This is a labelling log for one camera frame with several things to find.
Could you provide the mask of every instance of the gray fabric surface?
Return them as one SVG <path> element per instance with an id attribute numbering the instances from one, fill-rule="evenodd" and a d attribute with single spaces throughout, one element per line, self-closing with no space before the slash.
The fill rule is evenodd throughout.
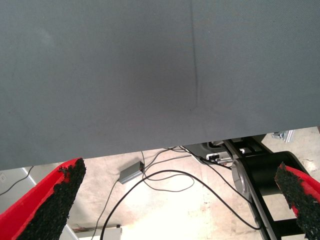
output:
<path id="1" fill-rule="evenodd" d="M 1 1 L 0 169 L 320 124 L 318 1 Z"/>

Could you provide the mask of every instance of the black metal frame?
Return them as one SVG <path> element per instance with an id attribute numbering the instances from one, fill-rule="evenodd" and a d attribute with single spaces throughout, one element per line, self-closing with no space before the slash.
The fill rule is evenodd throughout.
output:
<path id="1" fill-rule="evenodd" d="M 222 141 L 219 146 L 227 151 L 233 159 L 232 177 L 237 190 L 252 201 L 249 204 L 257 225 L 261 226 L 260 233 L 264 240 L 280 240 L 281 237 L 303 234 L 296 224 L 297 219 L 284 219 L 274 221 L 263 196 L 281 193 L 274 181 L 278 166 L 284 162 L 300 171 L 307 173 L 297 158 L 288 151 L 272 152 L 261 143 L 264 135 L 249 136 Z M 193 149 L 201 151 L 209 144 L 202 143 L 185 146 L 192 152 Z M 198 152 L 198 156 L 205 158 L 210 147 Z"/>

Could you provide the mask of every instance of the floor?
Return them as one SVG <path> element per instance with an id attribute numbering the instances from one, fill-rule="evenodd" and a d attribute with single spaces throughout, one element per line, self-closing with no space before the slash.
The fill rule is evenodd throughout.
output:
<path id="1" fill-rule="evenodd" d="M 290 143 L 274 139 L 270 134 L 264 138 L 263 143 L 274 152 L 294 153 L 311 176 L 320 181 L 320 134 L 316 127 L 297 129 Z M 161 150 L 144 151 L 146 164 Z M 186 153 L 167 151 L 160 154 L 156 161 L 186 155 Z M 90 231 L 95 226 L 110 189 L 119 177 L 119 172 L 141 160 L 141 152 L 85 159 L 86 175 L 67 221 L 74 231 Z M 57 165 L 35 166 L 31 175 L 38 182 Z M 198 177 L 213 188 L 239 215 L 254 225 L 248 204 L 206 165 L 199 164 L 192 157 L 186 157 L 156 164 L 148 173 L 165 169 L 182 170 Z M 233 184 L 228 169 L 219 166 L 215 169 Z M 126 184 L 115 185 L 99 227 L 104 224 L 118 200 L 140 179 L 141 177 L 137 177 Z M 160 189 L 180 190 L 192 183 L 190 178 L 180 175 L 149 184 Z M 266 197 L 265 201 L 275 219 L 293 216 L 282 195 Z M 154 191 L 145 184 L 140 184 L 119 205 L 108 226 L 113 227 L 118 224 L 122 226 L 122 240 L 261 239 L 259 232 L 244 225 L 212 193 L 197 182 L 182 192 Z M 287 239 L 304 239 L 304 236 Z"/>

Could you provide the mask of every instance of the gray power adapter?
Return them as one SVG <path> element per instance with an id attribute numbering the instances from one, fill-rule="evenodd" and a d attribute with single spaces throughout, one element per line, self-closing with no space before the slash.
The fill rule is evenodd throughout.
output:
<path id="1" fill-rule="evenodd" d="M 139 161 L 120 172 L 119 182 L 125 184 L 135 177 L 144 173 L 145 165 Z"/>

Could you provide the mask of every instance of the gray fabric panel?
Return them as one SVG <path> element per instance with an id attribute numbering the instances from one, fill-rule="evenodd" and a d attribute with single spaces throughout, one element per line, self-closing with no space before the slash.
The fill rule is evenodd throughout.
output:
<path id="1" fill-rule="evenodd" d="M 317 1 L 1 1 L 0 169 L 320 124 Z"/>

